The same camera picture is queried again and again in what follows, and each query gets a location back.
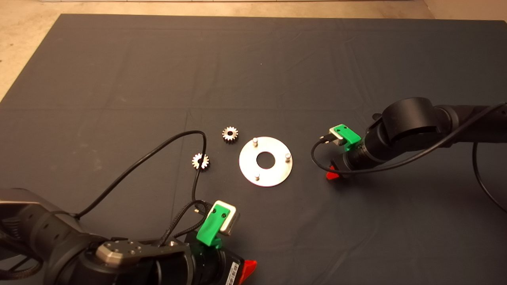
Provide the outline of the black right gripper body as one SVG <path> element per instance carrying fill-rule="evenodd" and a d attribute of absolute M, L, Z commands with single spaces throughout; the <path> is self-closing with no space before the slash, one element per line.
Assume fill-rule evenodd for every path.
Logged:
<path fill-rule="evenodd" d="M 364 151 L 364 145 L 359 144 L 350 151 L 341 153 L 331 160 L 334 170 L 355 171 L 365 170 L 372 167 L 372 160 Z"/>

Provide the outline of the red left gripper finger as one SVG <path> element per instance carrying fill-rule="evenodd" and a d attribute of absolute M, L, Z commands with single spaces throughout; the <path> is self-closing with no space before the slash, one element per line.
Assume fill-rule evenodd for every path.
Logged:
<path fill-rule="evenodd" d="M 256 270 L 257 267 L 257 261 L 256 260 L 245 260 L 243 263 L 239 284 L 243 284 L 248 277 L 253 274 L 253 272 Z"/>

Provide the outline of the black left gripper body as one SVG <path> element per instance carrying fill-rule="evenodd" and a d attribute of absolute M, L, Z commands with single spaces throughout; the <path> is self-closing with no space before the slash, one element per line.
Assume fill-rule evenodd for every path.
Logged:
<path fill-rule="evenodd" d="M 208 247 L 197 239 L 197 232 L 186 235 L 191 253 L 190 285 L 239 285 L 244 258 L 225 247 Z"/>

